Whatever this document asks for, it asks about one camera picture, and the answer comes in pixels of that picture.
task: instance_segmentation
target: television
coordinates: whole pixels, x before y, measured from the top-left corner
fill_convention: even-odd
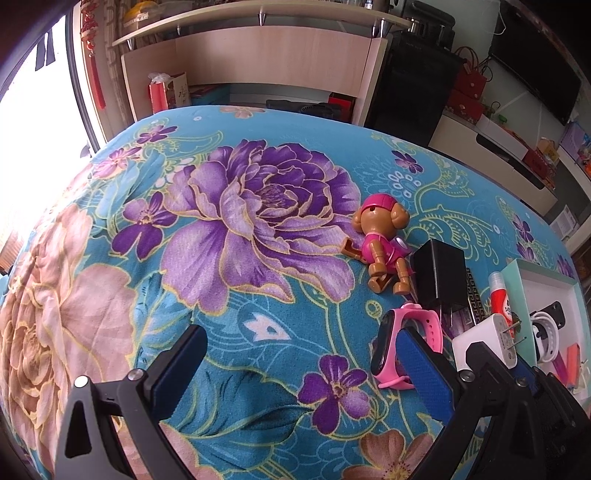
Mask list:
[[[502,1],[489,56],[516,76],[566,125],[581,80],[552,42],[512,5]]]

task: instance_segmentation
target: wooden shelf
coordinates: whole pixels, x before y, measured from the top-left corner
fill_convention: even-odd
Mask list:
[[[321,20],[335,20],[367,27],[379,27],[382,20],[392,24],[393,28],[408,29],[411,22],[394,15],[322,0],[244,0],[231,4],[214,5],[199,8],[174,17],[165,18],[151,25],[140,28],[133,33],[118,38],[113,46],[133,38],[143,37],[176,28],[186,27],[217,20],[232,18],[258,18],[259,14],[282,17],[306,17]]]
[[[583,189],[589,200],[591,200],[591,180],[583,169],[575,162],[567,151],[562,147],[558,147],[558,156],[562,165],[564,165],[569,173],[574,177],[580,187]],[[587,218],[579,229],[571,235],[571,237],[564,244],[569,254],[573,255],[591,236],[591,217]]]

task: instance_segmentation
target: teal bedspread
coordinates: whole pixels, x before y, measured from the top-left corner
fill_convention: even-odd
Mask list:
[[[574,276],[535,213],[405,141],[262,109],[162,112],[78,175],[4,289],[1,405],[38,471],[52,477],[78,375],[118,380],[198,323],[206,360],[163,424],[198,480],[406,478],[441,425],[414,391],[368,375],[378,322],[402,299],[373,294],[367,267],[339,253],[376,192],[410,212],[408,244],[464,251],[486,306],[489,272],[513,258]],[[482,428],[458,478],[481,442]]]

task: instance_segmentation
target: window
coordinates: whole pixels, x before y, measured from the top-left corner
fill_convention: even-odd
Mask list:
[[[66,21],[53,27],[54,63],[35,71],[36,48],[0,102],[0,267],[88,162],[87,134],[66,56]]]

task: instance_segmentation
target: shelf bracket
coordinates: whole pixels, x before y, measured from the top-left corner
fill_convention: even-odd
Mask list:
[[[379,36],[384,38],[390,32],[392,24],[385,19],[381,19],[379,22]]]

